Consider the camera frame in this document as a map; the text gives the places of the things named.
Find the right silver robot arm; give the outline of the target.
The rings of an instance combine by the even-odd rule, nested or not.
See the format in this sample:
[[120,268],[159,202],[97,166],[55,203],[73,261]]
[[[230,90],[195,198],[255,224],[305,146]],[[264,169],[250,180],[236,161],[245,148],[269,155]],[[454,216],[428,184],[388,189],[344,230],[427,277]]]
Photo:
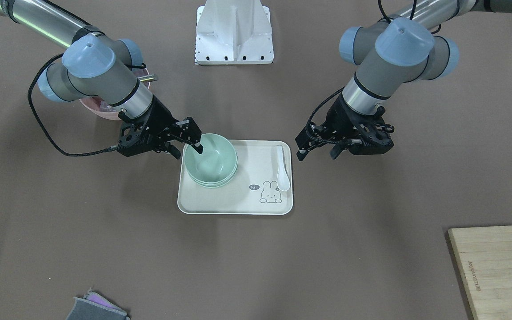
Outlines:
[[134,74],[134,69],[145,67],[135,42],[112,40],[99,28],[48,0],[0,0],[0,16],[65,48],[64,53],[41,67],[27,91],[37,121],[40,118],[31,97],[35,86],[55,102],[99,97],[116,111],[122,120],[119,140],[94,155],[116,151],[130,157],[153,151],[179,159],[181,152],[172,145],[173,140],[203,152],[202,133],[193,118],[174,118]]

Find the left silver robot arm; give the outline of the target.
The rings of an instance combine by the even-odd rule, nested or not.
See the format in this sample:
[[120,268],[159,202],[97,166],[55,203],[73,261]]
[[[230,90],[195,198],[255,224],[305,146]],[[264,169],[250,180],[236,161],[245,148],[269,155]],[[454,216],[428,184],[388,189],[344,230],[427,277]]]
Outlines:
[[297,158],[331,144],[330,156],[380,155],[393,146],[394,126],[383,120],[384,102],[404,83],[434,80],[457,67],[459,48],[438,35],[444,22],[468,12],[512,13],[512,0],[415,0],[394,14],[378,1],[380,20],[350,27],[339,43],[341,58],[357,66],[350,81],[331,94],[322,124],[309,118],[297,135]]

